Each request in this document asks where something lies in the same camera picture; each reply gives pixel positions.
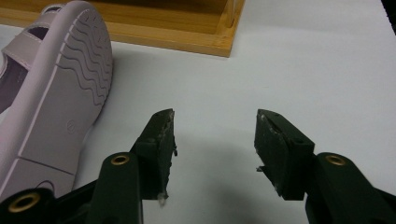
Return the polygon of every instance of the white tabletop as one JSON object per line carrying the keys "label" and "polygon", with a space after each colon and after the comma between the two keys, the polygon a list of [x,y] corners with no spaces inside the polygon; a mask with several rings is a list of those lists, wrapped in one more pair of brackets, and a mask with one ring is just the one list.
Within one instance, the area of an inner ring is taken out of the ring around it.
{"label": "white tabletop", "polygon": [[[21,28],[0,26],[0,47]],[[86,138],[75,187],[128,151],[152,114],[174,108],[178,157],[147,224],[307,223],[256,168],[258,108],[352,159],[396,194],[396,37],[380,1],[247,0],[230,58],[113,42],[114,79]]]}

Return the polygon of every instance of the brass screw insert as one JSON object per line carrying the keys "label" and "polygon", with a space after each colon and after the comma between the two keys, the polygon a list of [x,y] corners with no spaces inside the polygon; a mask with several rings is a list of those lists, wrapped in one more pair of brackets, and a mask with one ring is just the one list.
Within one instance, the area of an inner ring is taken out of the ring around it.
{"label": "brass screw insert", "polygon": [[9,205],[10,213],[19,213],[30,209],[40,201],[40,195],[36,192],[28,193],[17,198]]}
{"label": "brass screw insert", "polygon": [[125,155],[120,155],[111,159],[113,165],[123,165],[129,161],[129,157]]}
{"label": "brass screw insert", "polygon": [[329,156],[327,156],[326,157],[326,160],[329,162],[329,163],[332,163],[332,164],[334,164],[334,165],[345,165],[345,164],[347,164],[347,162],[344,160],[344,159],[342,159],[342,158],[340,158],[340,157],[338,157],[338,156],[334,156],[334,155],[329,155]]}

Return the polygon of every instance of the wooden tray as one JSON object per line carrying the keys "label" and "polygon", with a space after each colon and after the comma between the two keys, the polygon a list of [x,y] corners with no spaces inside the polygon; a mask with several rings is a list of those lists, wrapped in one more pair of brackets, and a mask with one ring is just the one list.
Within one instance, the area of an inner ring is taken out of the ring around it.
{"label": "wooden tray", "polygon": [[[103,16],[113,41],[229,57],[245,0],[90,2]],[[1,1],[0,23],[25,27],[53,3]]]}

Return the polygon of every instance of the shoe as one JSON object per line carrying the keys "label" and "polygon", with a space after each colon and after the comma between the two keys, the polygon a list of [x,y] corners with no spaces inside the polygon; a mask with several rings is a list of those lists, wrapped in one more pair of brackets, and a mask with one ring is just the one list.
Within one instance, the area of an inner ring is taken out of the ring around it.
{"label": "shoe", "polygon": [[106,25],[87,2],[52,5],[2,51],[0,202],[37,187],[60,197],[110,90]]}

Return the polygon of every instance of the shoe sole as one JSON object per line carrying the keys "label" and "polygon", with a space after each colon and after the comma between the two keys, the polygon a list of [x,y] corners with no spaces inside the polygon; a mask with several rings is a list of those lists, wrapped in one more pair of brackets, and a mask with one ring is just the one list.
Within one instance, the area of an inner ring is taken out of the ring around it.
{"label": "shoe sole", "polygon": [[84,137],[102,110],[111,77],[102,17],[86,2],[67,4],[0,126],[0,201],[29,188],[50,188],[55,197],[71,190]]}

